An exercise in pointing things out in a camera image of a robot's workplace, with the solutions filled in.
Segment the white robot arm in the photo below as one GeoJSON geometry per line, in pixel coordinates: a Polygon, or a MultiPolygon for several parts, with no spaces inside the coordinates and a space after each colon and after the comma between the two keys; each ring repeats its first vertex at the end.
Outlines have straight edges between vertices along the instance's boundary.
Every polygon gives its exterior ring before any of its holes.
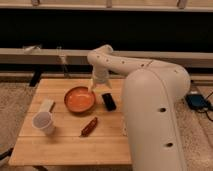
{"type": "Polygon", "coordinates": [[[125,77],[122,112],[133,171],[187,171],[174,103],[190,88],[190,76],[178,64],[119,57],[109,45],[90,51],[90,88],[108,86],[111,71],[125,77]]]}

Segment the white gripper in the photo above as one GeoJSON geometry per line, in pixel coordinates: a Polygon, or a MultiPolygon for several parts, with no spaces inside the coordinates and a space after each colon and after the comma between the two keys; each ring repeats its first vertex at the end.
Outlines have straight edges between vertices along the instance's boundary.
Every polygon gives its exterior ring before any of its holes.
{"type": "MultiPolygon", "coordinates": [[[[109,78],[109,72],[106,68],[94,66],[92,71],[92,79],[97,84],[104,84],[109,89],[112,89],[111,83],[107,82],[109,78]]],[[[92,92],[95,89],[95,84],[92,82],[88,87],[88,92],[92,92]]]]}

